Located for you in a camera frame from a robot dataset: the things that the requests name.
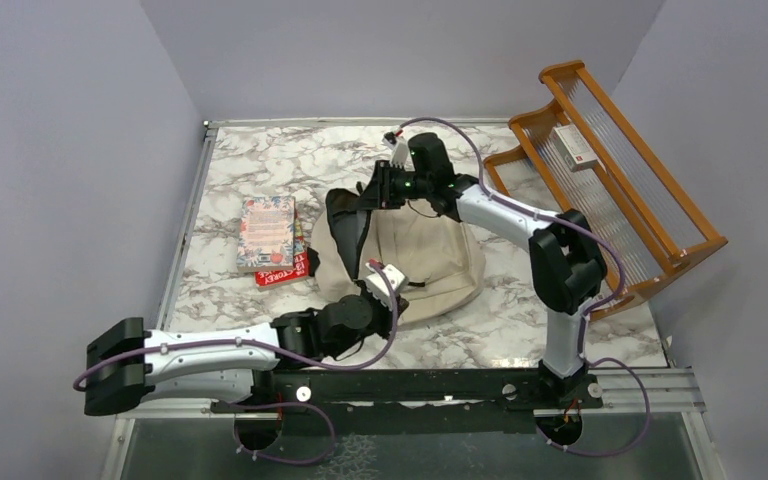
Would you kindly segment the cream canvas backpack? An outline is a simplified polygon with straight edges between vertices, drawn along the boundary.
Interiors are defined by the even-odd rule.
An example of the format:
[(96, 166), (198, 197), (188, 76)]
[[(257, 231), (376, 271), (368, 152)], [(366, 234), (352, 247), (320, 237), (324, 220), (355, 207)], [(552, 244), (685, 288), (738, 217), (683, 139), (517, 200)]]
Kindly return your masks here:
[(409, 302), (402, 325), (436, 319), (478, 297), (486, 261), (467, 225), (434, 216), (425, 200), (397, 210), (350, 212), (358, 199), (347, 189), (328, 191), (314, 223), (312, 273), (324, 299), (357, 294), (370, 259), (394, 266), (408, 280), (401, 291)]

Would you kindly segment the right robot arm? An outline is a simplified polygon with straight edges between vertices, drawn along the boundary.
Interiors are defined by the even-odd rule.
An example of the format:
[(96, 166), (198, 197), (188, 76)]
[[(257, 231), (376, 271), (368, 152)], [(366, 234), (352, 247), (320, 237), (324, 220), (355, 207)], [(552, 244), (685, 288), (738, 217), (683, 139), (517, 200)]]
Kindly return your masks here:
[(505, 200), (478, 178), (455, 172), (444, 142), (434, 133), (405, 139), (388, 133), (392, 157), (375, 164), (353, 211), (394, 210), (411, 200), (434, 212), (481, 227), (525, 250), (532, 285), (547, 309), (545, 352), (538, 364), (537, 393), (547, 405), (572, 399), (584, 380), (584, 330), (607, 276), (607, 265), (584, 215), (562, 214)]

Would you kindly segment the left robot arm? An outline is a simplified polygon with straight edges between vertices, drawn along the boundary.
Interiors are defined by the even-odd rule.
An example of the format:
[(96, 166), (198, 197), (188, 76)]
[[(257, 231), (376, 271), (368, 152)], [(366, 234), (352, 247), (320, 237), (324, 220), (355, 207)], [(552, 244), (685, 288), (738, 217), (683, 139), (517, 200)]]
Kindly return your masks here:
[(176, 333), (120, 320), (86, 347), (86, 369), (73, 382), (88, 416), (120, 414), (151, 400), (273, 401), (274, 384), (258, 372), (322, 367), (372, 335), (393, 340), (409, 303), (409, 281), (392, 270), (359, 282), (359, 292), (322, 308), (290, 312), (232, 330)]

